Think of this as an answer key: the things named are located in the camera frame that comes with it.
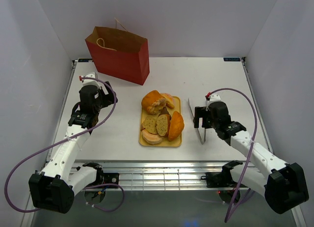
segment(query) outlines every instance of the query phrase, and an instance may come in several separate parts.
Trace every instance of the bread roll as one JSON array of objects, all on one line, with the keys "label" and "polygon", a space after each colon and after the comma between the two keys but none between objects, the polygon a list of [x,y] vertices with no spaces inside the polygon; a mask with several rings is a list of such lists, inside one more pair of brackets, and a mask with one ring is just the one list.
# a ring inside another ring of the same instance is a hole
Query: bread roll
[{"label": "bread roll", "polygon": [[151,115],[157,115],[166,106],[167,100],[157,90],[149,92],[142,99],[142,107]]},{"label": "bread roll", "polygon": [[141,129],[146,129],[148,133],[151,133],[153,135],[157,135],[157,129],[156,129],[156,119],[152,116],[146,117],[146,119],[143,121]]},{"label": "bread roll", "polygon": [[175,108],[175,99],[169,93],[161,93],[161,96],[163,96],[167,100],[166,101],[167,107],[171,109]]},{"label": "bread roll", "polygon": [[152,145],[162,142],[162,137],[160,137],[159,135],[152,135],[148,133],[147,130],[142,130],[142,137],[147,143]]},{"label": "bread roll", "polygon": [[182,133],[183,129],[184,129],[183,117],[182,117],[182,115],[180,113],[175,111],[172,114],[168,140],[169,141],[175,140]]},{"label": "bread roll", "polygon": [[156,129],[162,137],[167,137],[170,128],[170,115],[164,114],[157,118]]}]

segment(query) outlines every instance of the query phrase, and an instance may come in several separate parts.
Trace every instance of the table surface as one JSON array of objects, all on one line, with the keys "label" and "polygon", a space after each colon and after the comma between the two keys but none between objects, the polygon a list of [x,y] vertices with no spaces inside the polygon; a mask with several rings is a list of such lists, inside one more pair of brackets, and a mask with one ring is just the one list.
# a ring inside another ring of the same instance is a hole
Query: table surface
[{"label": "table surface", "polygon": [[[72,107],[79,101],[82,87],[80,75],[97,71],[93,62],[78,62],[61,117],[56,140],[66,132]],[[218,138],[213,129],[207,131],[206,142],[201,145],[193,126],[187,100],[193,107],[205,105],[205,95],[222,87],[231,87],[252,95],[241,62],[224,62],[223,58],[207,57],[152,57],[150,74],[143,86],[98,73],[98,78],[109,81],[119,102],[108,121],[95,129],[77,160],[83,161],[228,161],[245,157]],[[139,144],[141,100],[152,90],[167,92],[181,99],[185,128],[182,145],[177,148],[143,147]],[[235,92],[219,93],[229,109],[232,120],[243,124],[253,133],[254,118],[250,105]],[[111,107],[102,109],[99,121]],[[255,139],[266,147],[261,124]]]}]

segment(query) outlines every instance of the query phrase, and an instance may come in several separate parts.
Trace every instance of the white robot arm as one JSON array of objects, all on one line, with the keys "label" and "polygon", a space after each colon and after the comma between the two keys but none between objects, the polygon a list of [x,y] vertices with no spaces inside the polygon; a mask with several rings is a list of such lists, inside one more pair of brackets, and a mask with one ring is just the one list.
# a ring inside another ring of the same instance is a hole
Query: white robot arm
[{"label": "white robot arm", "polygon": [[[250,162],[260,172],[248,168],[241,183],[264,196],[268,205],[279,214],[307,201],[309,193],[303,169],[297,163],[288,164],[252,141],[246,128],[239,122],[231,121],[227,105],[215,96],[211,103],[210,97],[207,97],[206,107],[195,107],[194,128],[199,128],[199,119],[202,118],[203,128],[213,128],[220,139],[245,157],[253,143]],[[231,161],[223,166],[221,173],[214,176],[206,174],[208,187],[234,185],[239,181],[243,167],[242,162]]]},{"label": "white robot arm", "polygon": [[[96,78],[95,72],[86,77]],[[98,185],[104,182],[102,168],[97,163],[86,163],[70,176],[73,163],[82,150],[84,143],[90,137],[92,128],[98,123],[98,115],[102,108],[114,103],[114,96],[106,87],[109,94],[105,94],[102,87],[95,80],[85,79],[79,91],[80,102],[72,109],[65,139],[48,164],[33,174],[29,181],[29,188],[35,207],[66,213],[72,206],[74,196],[89,184]]]}]

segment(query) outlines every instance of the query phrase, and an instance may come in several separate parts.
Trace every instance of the sliced bread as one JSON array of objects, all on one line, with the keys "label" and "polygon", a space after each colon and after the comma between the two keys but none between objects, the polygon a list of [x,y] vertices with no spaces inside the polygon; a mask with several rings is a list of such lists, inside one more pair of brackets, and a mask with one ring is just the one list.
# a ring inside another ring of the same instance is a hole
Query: sliced bread
[{"label": "sliced bread", "polygon": [[170,115],[160,115],[156,121],[156,129],[160,136],[167,137],[170,129]]},{"label": "sliced bread", "polygon": [[142,123],[141,129],[146,129],[148,133],[157,135],[158,131],[156,129],[156,119],[152,116],[146,117],[146,119]]}]

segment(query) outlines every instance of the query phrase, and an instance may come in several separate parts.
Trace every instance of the black clamp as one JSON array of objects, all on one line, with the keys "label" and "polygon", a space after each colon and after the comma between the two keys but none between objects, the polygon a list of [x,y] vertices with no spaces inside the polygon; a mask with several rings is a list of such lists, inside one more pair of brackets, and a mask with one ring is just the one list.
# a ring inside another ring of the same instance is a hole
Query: black clamp
[{"label": "black clamp", "polygon": [[222,167],[221,172],[206,172],[205,175],[201,176],[201,180],[206,181],[207,188],[229,188],[234,187],[236,182],[232,180],[230,170],[235,166],[242,165],[240,161],[231,161]]}]

